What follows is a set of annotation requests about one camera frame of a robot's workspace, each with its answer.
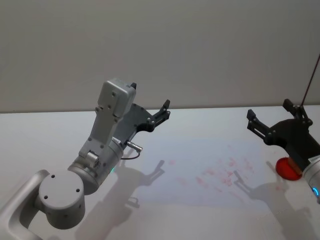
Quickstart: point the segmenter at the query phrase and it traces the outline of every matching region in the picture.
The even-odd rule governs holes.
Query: white tabletop
[[[314,122],[310,133],[320,142],[320,106],[305,108]],[[140,158],[118,166],[85,197],[79,225],[58,230],[39,212],[30,230],[44,240],[320,238],[313,193],[303,179],[277,177],[272,166],[287,154],[247,130],[248,109],[172,110],[154,132],[133,139],[143,146]],[[282,107],[253,110],[269,126],[291,118]],[[94,112],[1,114],[1,205],[38,170],[66,169],[94,119]],[[235,184],[235,171],[245,189]]]

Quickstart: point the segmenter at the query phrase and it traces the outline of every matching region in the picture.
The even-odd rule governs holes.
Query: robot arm
[[[118,79],[103,84],[91,133],[68,170],[37,172],[0,210],[0,239],[41,240],[28,230],[38,211],[57,229],[76,226],[85,215],[85,195],[98,190],[140,131],[152,132],[169,119],[167,100],[155,115],[133,103],[135,83]]]
[[[294,106],[286,99],[283,107],[293,115],[293,119],[267,127],[250,109],[247,113],[247,128],[262,138],[266,145],[277,145],[289,154],[320,203],[320,145],[309,134],[309,127],[313,122],[308,118],[303,106]]]

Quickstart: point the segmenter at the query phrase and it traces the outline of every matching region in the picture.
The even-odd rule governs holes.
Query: black cable
[[[309,81],[308,87],[306,88],[306,91],[305,91],[304,97],[303,97],[302,102],[301,102],[301,106],[303,106],[303,105],[304,105],[304,103],[305,103],[306,96],[307,96],[307,94],[308,94],[308,91],[309,91],[309,88],[310,88],[311,82],[312,82],[312,80],[313,80],[313,78],[314,78],[314,75],[315,75],[315,72],[316,72],[316,70],[317,70],[317,66],[318,66],[319,60],[320,60],[320,54],[319,54],[319,56],[318,56],[318,60],[316,61],[315,66],[314,66],[313,73],[312,73],[312,75],[311,75],[311,78],[310,78],[310,81]]]
[[[134,157],[122,157],[121,160],[133,160],[133,159],[137,159],[138,157],[140,157],[140,152],[138,152],[137,156],[134,156]]]

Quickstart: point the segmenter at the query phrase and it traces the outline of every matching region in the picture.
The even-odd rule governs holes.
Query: gray wall
[[[0,112],[93,109],[114,77],[148,108],[299,103],[319,13],[318,0],[1,0]]]

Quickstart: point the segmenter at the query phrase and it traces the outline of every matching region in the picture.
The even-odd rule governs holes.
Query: red object
[[[290,181],[297,181],[302,176],[296,173],[296,171],[289,165],[288,157],[280,158],[275,165],[276,172],[284,179]]]

